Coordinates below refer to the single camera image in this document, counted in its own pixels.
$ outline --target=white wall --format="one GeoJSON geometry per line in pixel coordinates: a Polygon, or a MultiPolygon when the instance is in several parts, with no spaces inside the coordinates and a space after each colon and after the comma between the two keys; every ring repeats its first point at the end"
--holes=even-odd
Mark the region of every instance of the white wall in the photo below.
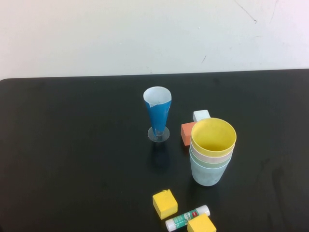
{"type": "Polygon", "coordinates": [[[236,1],[2,0],[0,79],[309,68],[308,0],[236,1]]]}

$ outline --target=white cube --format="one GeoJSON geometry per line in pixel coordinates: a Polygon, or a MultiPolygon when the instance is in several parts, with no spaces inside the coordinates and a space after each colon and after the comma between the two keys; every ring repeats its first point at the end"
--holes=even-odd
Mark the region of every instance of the white cube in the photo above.
{"type": "Polygon", "coordinates": [[[198,122],[205,118],[210,118],[211,116],[208,113],[208,110],[198,110],[193,112],[193,121],[198,122]]]}

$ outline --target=cube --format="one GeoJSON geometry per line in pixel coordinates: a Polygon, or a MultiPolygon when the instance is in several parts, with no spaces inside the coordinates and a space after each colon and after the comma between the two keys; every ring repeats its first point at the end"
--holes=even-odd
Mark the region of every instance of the cube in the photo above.
{"type": "Polygon", "coordinates": [[[182,124],[181,135],[183,139],[183,143],[185,146],[189,146],[191,142],[191,131],[192,127],[196,124],[196,122],[189,122],[182,124]]]}
{"type": "Polygon", "coordinates": [[[217,229],[206,214],[201,214],[188,222],[189,232],[216,232],[217,229]]]}
{"type": "Polygon", "coordinates": [[[198,122],[202,119],[210,118],[208,110],[198,110],[193,112],[193,121],[198,122]]]}
{"type": "Polygon", "coordinates": [[[169,189],[155,194],[153,196],[153,204],[161,220],[178,211],[177,201],[169,189]]]}

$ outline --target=glue stick label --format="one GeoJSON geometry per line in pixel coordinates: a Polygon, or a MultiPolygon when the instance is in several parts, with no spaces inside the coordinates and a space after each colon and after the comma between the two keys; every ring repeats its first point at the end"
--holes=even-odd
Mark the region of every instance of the glue stick label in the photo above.
{"type": "Polygon", "coordinates": [[[176,228],[180,228],[183,226],[186,226],[188,224],[188,221],[198,216],[198,212],[196,209],[191,210],[185,214],[179,215],[177,217],[173,218],[173,221],[176,225],[176,228]]]}

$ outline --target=orange block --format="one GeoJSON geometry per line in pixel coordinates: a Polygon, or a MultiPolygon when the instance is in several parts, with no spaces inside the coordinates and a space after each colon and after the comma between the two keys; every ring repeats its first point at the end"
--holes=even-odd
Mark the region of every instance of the orange block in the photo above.
{"type": "Polygon", "coordinates": [[[189,146],[191,142],[191,130],[196,122],[189,122],[182,124],[182,139],[185,146],[189,146]]]}

